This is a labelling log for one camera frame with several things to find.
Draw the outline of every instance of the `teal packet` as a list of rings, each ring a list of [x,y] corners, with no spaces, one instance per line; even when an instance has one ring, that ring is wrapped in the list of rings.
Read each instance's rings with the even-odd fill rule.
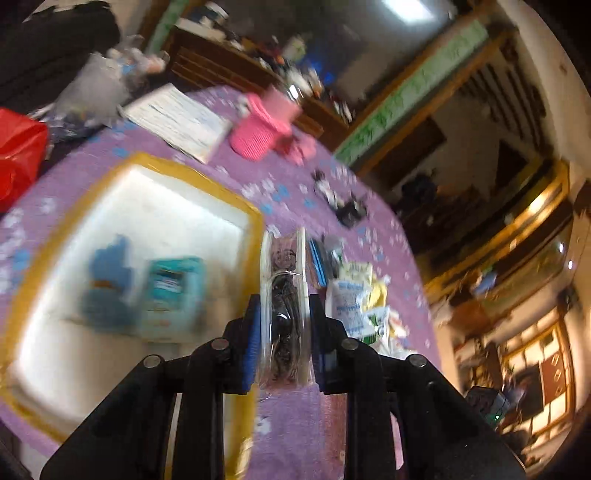
[[[137,334],[149,342],[194,339],[206,292],[203,260],[155,260],[139,305]]]

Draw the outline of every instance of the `green trim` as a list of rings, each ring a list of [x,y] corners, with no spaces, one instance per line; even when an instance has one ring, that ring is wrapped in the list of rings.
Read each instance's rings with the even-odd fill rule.
[[[365,122],[349,135],[335,153],[351,165],[382,138],[400,119],[468,59],[488,38],[486,28],[474,20],[393,91]]]

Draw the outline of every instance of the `metal bolt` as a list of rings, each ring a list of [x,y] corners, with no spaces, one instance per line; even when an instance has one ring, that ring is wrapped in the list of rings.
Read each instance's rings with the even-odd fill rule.
[[[357,350],[357,347],[359,346],[359,342],[357,340],[355,340],[354,338],[346,338],[345,340],[343,340],[341,342],[340,345],[345,350],[349,350],[350,352],[352,352],[353,350]]]
[[[408,361],[412,366],[417,368],[423,368],[425,365],[427,365],[427,359],[420,353],[413,353],[408,357]]]
[[[144,367],[146,368],[154,368],[159,366],[160,362],[162,360],[160,359],[160,357],[158,355],[148,355],[146,358],[144,358]]]
[[[228,342],[225,338],[216,338],[213,342],[212,342],[212,348],[214,350],[225,350],[226,348],[228,348],[230,346],[230,342]]]

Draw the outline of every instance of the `ceiling light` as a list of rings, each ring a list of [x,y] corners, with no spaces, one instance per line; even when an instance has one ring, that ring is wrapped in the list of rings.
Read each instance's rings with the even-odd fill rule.
[[[382,0],[382,2],[407,24],[427,22],[434,18],[420,0]]]
[[[544,201],[546,197],[544,194],[538,195],[533,202],[530,203],[530,207],[528,210],[532,215],[538,213],[540,209],[544,206]]]

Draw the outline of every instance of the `table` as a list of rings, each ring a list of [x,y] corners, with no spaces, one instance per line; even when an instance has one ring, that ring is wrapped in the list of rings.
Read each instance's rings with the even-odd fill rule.
[[[216,87],[191,96],[230,120],[237,120],[239,92]],[[304,167],[269,153],[252,163],[233,152],[225,141],[208,165],[187,157],[163,140],[124,122],[104,129],[62,162],[23,196],[0,223],[0,326],[13,293],[46,237],[77,199],[106,172],[134,151],[145,151],[198,170],[257,205],[267,228],[285,235],[301,225],[314,236],[324,233],[345,240],[351,260],[369,261],[378,275],[388,275],[387,302],[398,310],[409,327],[409,344],[435,366],[439,356],[429,322],[428,304],[404,231],[389,207],[338,163],[321,145]],[[353,191],[368,194],[369,217],[348,230],[328,204],[313,192],[311,172],[320,168],[341,195]],[[343,473],[345,447],[345,398],[324,397],[316,385],[274,394],[258,404],[254,445],[248,479],[336,480]],[[23,442],[50,456],[56,443],[33,429],[6,405],[0,418]]]

